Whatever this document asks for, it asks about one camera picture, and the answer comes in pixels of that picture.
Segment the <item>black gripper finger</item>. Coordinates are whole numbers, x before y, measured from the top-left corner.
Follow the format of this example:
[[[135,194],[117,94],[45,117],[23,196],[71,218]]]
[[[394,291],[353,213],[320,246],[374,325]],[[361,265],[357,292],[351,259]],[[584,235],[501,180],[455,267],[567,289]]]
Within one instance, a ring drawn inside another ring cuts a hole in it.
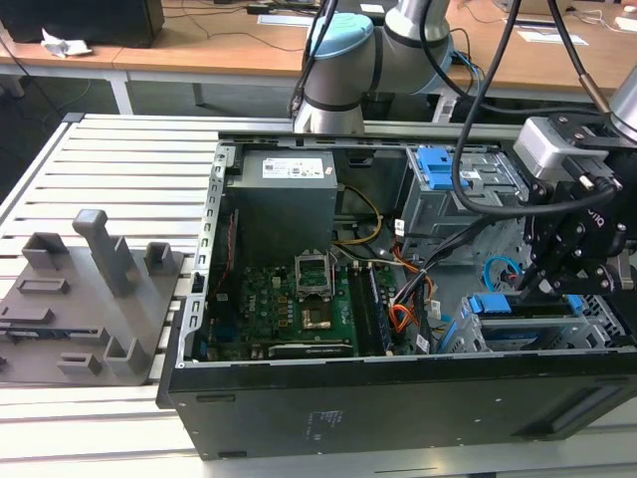
[[[551,254],[538,266],[557,295],[612,295],[622,289],[614,258],[584,258],[574,253]]]
[[[555,206],[572,198],[571,181],[531,184],[528,205]],[[568,269],[568,234],[563,232],[568,215],[552,212],[526,218],[525,242],[531,247],[530,264],[517,285],[522,295],[564,294],[571,290],[573,272]]]

